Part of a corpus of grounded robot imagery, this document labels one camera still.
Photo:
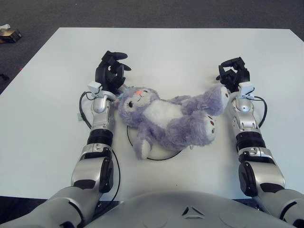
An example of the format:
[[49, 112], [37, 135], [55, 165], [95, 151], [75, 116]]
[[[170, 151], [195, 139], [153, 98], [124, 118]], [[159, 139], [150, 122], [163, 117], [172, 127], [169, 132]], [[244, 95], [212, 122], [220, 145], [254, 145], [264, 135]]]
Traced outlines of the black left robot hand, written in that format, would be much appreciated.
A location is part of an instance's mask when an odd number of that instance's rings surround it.
[[131, 71], [131, 68], [119, 60], [128, 58], [126, 53], [110, 52], [102, 57], [101, 63], [95, 71], [95, 81], [100, 83], [103, 91], [108, 91], [113, 94], [118, 94], [118, 89], [125, 82], [125, 71]]

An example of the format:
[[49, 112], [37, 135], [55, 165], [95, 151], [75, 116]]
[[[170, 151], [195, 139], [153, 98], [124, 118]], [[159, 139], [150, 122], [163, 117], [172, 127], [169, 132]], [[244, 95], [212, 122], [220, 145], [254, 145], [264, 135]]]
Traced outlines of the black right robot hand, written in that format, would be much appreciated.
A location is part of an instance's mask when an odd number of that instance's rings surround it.
[[238, 85], [250, 81], [250, 73], [245, 68], [245, 62], [241, 57], [233, 58], [218, 66], [219, 75], [216, 77], [231, 93], [238, 91]]

